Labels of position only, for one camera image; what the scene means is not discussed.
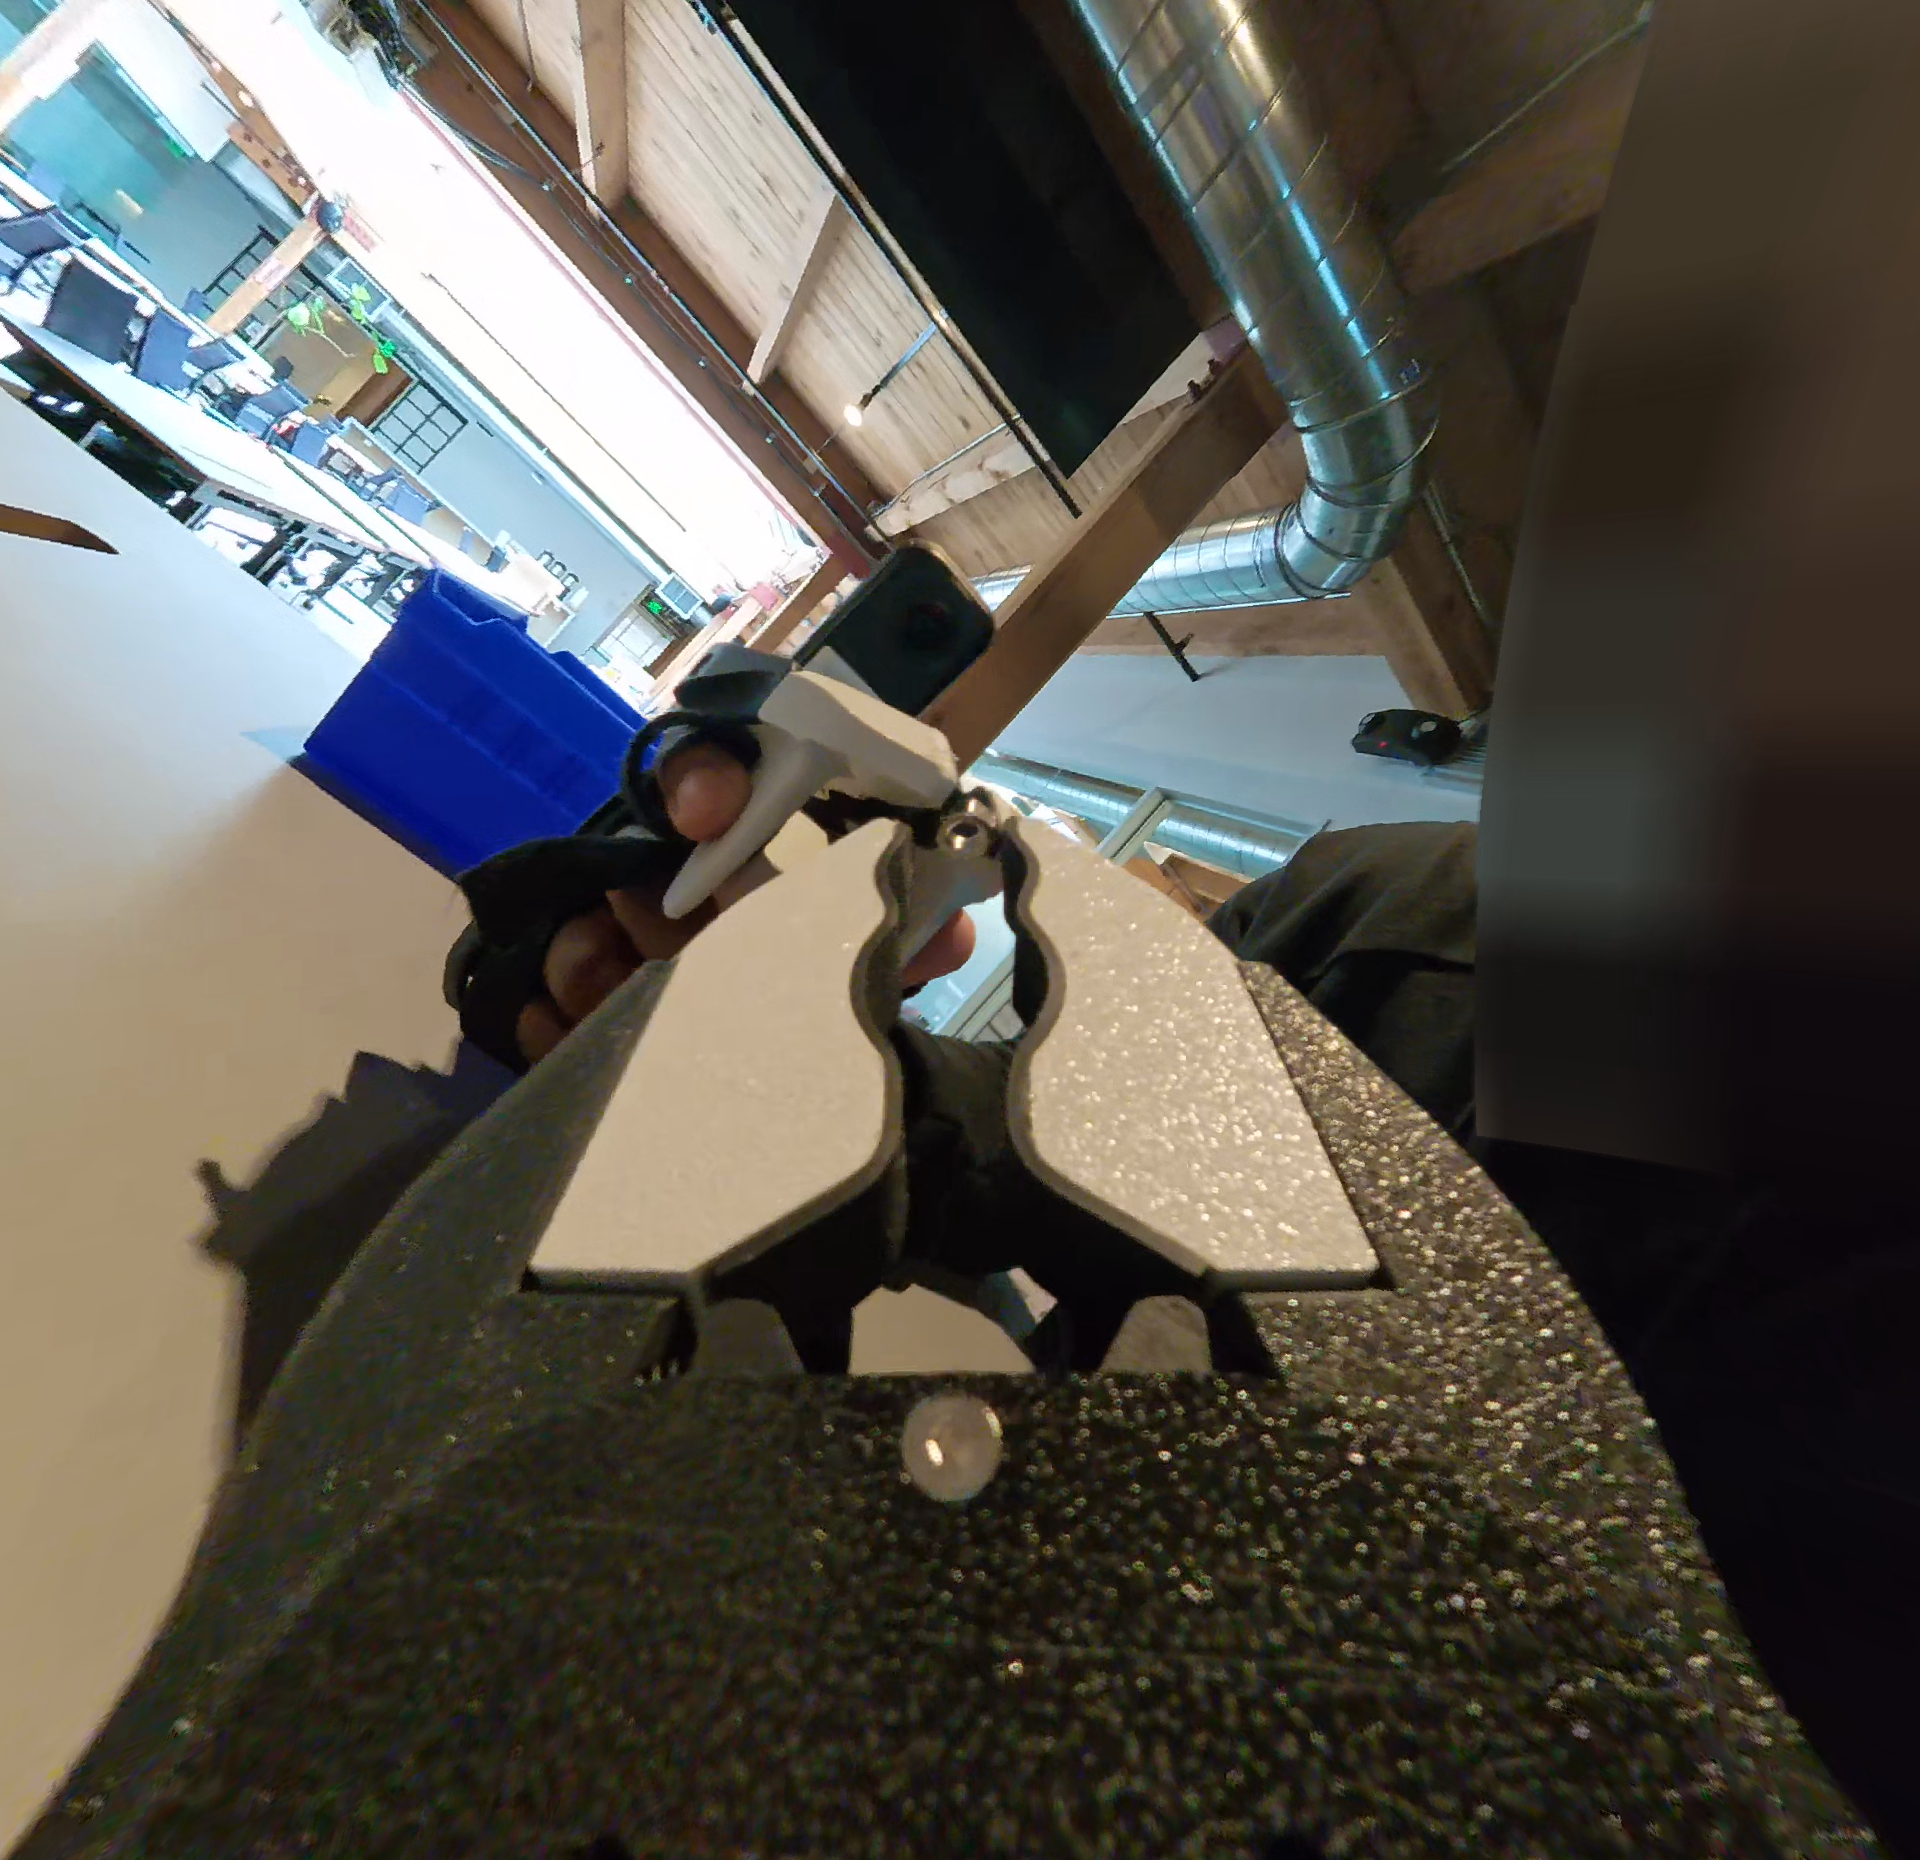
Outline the large black panel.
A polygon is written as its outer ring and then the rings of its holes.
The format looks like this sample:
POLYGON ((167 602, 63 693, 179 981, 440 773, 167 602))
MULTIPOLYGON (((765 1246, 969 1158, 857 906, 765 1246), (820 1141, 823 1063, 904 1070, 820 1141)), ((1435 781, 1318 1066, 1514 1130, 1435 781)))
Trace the large black panel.
POLYGON ((1021 0, 719 0, 1044 455, 1077 470, 1204 320, 1021 0))

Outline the group of dark office chairs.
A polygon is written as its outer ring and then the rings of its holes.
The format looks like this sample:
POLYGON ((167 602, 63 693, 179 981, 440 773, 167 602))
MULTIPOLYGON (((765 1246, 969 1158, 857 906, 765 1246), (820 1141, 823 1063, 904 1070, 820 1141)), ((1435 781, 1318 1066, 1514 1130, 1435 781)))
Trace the group of dark office chairs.
POLYGON ((326 545, 438 557, 458 520, 377 442, 263 357, 167 300, 57 208, 5 216, 5 357, 74 437, 141 440, 173 509, 218 506, 326 545))

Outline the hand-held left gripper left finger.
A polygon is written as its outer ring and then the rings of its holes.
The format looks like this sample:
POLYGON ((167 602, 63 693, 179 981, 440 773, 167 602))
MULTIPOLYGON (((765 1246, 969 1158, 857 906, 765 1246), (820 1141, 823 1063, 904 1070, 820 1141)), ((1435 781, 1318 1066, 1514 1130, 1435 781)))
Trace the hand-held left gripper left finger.
POLYGON ((689 943, 533 1250, 539 1285, 716 1292, 878 1180, 910 846, 874 817, 689 943))

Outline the row of long tables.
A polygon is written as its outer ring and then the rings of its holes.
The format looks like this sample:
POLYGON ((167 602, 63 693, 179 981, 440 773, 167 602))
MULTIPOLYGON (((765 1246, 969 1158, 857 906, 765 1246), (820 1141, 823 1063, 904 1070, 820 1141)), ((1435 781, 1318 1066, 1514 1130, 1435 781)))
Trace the row of long tables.
POLYGON ((501 573, 420 521, 424 491, 366 479, 276 367, 169 300, 84 222, 5 170, 5 391, 270 593, 355 639, 440 570, 501 573))

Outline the blue plastic bin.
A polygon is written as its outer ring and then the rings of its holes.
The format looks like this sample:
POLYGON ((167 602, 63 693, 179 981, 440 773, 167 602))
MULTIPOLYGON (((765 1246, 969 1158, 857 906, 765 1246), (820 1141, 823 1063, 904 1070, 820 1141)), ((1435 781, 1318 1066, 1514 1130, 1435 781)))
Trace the blue plastic bin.
POLYGON ((428 570, 301 762, 444 876, 566 836, 618 790, 645 718, 523 612, 428 570))

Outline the person's dark torso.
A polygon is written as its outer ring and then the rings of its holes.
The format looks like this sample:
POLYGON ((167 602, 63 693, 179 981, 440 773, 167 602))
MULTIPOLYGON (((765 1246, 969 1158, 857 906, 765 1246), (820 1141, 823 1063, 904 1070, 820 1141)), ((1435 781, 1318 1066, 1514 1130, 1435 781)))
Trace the person's dark torso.
POLYGON ((1475 1138, 1619 1352, 1777 1691, 1918 1845, 1915 1180, 1475 1138))

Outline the person's right hand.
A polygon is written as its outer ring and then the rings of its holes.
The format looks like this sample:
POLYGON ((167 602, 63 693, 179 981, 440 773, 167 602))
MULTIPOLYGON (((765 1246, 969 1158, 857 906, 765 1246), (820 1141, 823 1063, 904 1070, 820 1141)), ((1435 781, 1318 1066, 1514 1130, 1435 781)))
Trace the person's right hand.
MULTIPOLYGON (((658 775, 670 826, 693 842, 726 836, 753 793, 751 769, 711 742, 683 748, 658 775)), ((535 1063, 551 1055, 645 964, 676 960, 719 912, 776 876, 776 867, 756 856, 683 918, 659 911, 663 887, 652 879, 612 889, 596 908, 566 919, 542 955, 533 996, 518 1010, 521 1056, 535 1063)))

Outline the silver ventilation duct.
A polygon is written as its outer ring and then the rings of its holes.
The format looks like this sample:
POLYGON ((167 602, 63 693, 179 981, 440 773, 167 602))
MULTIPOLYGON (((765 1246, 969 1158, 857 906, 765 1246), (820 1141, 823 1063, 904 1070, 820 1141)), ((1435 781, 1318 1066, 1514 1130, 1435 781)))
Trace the silver ventilation duct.
POLYGON ((1297 500, 1189 527, 1116 606, 1170 617, 1346 598, 1417 506, 1439 393, 1323 127, 1287 0, 1069 0, 1305 451, 1297 500))
POLYGON ((1160 848, 1242 879, 1287 865, 1327 822, 1267 816, 1167 787, 1133 787, 1107 775, 987 752, 971 779, 995 791, 1070 816, 1094 828, 1110 860, 1160 848))

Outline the green hanging plant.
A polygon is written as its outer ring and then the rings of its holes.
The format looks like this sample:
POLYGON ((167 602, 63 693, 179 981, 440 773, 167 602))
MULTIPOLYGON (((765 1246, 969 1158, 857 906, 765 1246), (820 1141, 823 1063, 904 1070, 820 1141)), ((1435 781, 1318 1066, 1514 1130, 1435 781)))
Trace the green hanging plant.
POLYGON ((385 377, 396 368, 396 337, 380 328, 366 291, 350 291, 347 300, 305 291, 288 303, 281 325, 301 341, 327 346, 355 365, 360 377, 385 377))

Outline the black device with red light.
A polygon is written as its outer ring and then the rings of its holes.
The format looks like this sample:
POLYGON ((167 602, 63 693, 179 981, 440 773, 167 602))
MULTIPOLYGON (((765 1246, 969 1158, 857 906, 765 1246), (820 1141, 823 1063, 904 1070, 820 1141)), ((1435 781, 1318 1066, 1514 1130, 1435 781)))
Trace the black device with red light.
POLYGON ((1396 707, 1363 715, 1352 734, 1360 759, 1401 762, 1423 772, 1475 762, 1484 754, 1484 720, 1396 707))

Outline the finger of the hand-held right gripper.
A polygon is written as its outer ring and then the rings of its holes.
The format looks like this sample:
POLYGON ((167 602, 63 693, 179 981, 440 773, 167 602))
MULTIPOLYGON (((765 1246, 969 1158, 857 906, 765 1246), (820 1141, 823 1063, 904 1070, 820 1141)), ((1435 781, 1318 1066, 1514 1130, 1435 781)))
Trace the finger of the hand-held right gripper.
POLYGON ((925 948, 944 922, 1002 889, 993 846, 963 853, 950 846, 907 846, 900 906, 900 948, 925 948))

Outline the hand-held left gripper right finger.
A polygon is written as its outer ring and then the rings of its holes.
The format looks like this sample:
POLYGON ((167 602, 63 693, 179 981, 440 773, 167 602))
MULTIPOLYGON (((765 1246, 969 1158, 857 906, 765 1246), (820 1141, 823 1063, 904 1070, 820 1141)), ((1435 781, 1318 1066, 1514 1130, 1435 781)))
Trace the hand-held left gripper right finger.
POLYGON ((1011 1130, 1060 1198, 1213 1292, 1360 1289, 1380 1274, 1237 960, 1123 867, 1014 816, 1002 865, 1038 999, 1011 1130))

